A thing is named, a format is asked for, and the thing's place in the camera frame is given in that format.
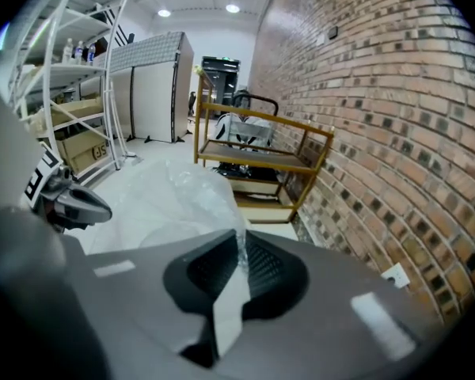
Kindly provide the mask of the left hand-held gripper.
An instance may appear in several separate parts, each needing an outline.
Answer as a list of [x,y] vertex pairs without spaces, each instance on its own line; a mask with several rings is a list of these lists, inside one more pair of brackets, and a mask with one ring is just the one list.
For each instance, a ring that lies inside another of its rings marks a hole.
[[42,157],[21,197],[33,213],[56,231],[85,230],[112,217],[111,207],[93,190],[71,184],[70,168],[45,142],[39,141]]

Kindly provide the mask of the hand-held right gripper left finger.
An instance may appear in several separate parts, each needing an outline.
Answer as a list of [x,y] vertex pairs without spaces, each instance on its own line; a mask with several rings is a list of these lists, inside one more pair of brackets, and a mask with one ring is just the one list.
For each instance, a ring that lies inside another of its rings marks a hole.
[[0,296],[24,379],[243,379],[217,360],[213,301],[183,311],[165,289],[173,259],[234,245],[220,230],[166,246],[86,254],[35,215],[0,210]]

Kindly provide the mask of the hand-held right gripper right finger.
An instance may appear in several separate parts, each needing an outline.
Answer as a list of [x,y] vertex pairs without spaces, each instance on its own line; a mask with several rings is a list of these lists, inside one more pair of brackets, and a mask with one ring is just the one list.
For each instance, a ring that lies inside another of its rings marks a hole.
[[432,351],[439,320],[352,256],[252,231],[298,257],[308,285],[280,317],[245,321],[220,360],[232,379],[404,379]]

